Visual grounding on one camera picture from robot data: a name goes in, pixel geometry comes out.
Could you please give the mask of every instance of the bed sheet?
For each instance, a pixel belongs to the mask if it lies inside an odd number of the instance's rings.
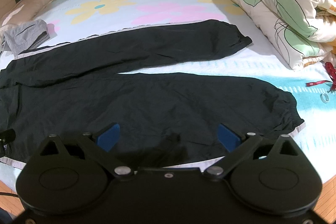
[[[128,73],[184,72],[198,75],[230,75],[255,77],[291,92],[297,100],[298,112],[305,120],[305,128],[294,139],[311,161],[323,182],[336,174],[336,133],[332,119],[336,114],[336,96],[329,94],[330,102],[320,99],[329,84],[305,87],[305,83],[329,80],[322,63],[312,64],[293,72],[253,21],[230,0],[55,0],[36,18],[48,23],[51,39],[41,47],[62,42],[76,42],[92,35],[144,25],[182,23],[217,19],[237,25],[253,44],[236,54],[215,61],[187,62],[183,64],[146,68]],[[13,59],[9,52],[0,58],[0,68]],[[198,166],[212,164],[198,163]],[[3,172],[0,180],[14,189],[17,170],[13,176]]]

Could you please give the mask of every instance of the wooden floor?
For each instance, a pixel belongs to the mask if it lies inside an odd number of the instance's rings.
[[[323,190],[315,206],[315,212],[328,223],[333,223],[336,220],[336,176],[323,184]]]
[[[0,181],[0,192],[13,193]],[[19,215],[23,207],[18,198],[0,196],[0,207],[13,215]],[[336,220],[336,176],[323,184],[321,197],[316,204],[315,211],[328,223]]]
[[[15,194],[15,192],[8,188],[2,181],[0,181],[0,192]],[[24,210],[21,201],[12,196],[0,195],[0,207],[15,216],[19,215]]]

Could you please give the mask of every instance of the yellow flower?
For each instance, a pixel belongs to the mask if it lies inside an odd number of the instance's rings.
[[[198,2],[215,3],[215,4],[221,4],[221,5],[233,4],[233,2],[231,0],[199,0]]]
[[[241,9],[237,4],[233,3],[231,0],[198,0],[202,3],[214,3],[219,5],[225,5],[224,10],[233,15],[244,15],[244,10]]]
[[[119,11],[120,6],[133,5],[136,4],[134,2],[128,2],[128,0],[100,0],[100,1],[89,1],[81,4],[80,8],[72,9],[67,11],[66,15],[75,15],[76,16],[71,24],[77,24],[87,20],[90,16],[92,16],[96,11],[98,11],[101,15],[106,15],[110,13],[115,13]]]

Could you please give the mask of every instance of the black pants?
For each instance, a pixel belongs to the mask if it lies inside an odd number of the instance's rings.
[[[9,213],[7,213],[4,209],[0,208],[0,224],[9,224],[13,220]]]
[[[95,37],[13,61],[0,72],[1,129],[14,128],[7,156],[27,161],[50,134],[75,137],[118,122],[113,153],[133,167],[225,155],[216,130],[277,138],[303,120],[294,97],[244,77],[184,73],[120,75],[149,66],[212,60],[251,39],[225,22],[148,27]]]

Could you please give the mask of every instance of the flower pattern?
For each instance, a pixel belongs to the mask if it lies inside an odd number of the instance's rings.
[[[47,24],[47,31],[49,33],[49,35],[53,35],[53,34],[56,34],[56,32],[58,32],[60,30],[60,27],[57,26],[57,24],[60,22],[59,19],[57,20],[53,20],[53,21],[50,21],[48,24]]]
[[[329,9],[332,10],[332,11],[334,11],[334,12],[336,12],[336,7],[333,6],[333,5],[330,5]]]
[[[198,0],[201,3],[214,3],[217,5],[225,5],[224,10],[232,15],[244,15],[244,10],[239,5],[233,3],[231,0]]]
[[[120,6],[134,5],[136,3],[129,2],[129,0],[100,0],[100,1],[88,1],[81,4],[80,8],[75,8],[67,11],[66,15],[76,15],[71,24],[81,23],[84,20],[90,18],[97,11],[101,15],[115,13],[119,11]]]
[[[132,21],[137,26],[166,22],[188,22],[195,20],[217,19],[224,20],[225,16],[220,13],[205,12],[205,7],[197,5],[180,5],[177,3],[162,2],[156,5],[141,5],[137,10],[149,14],[140,16]]]

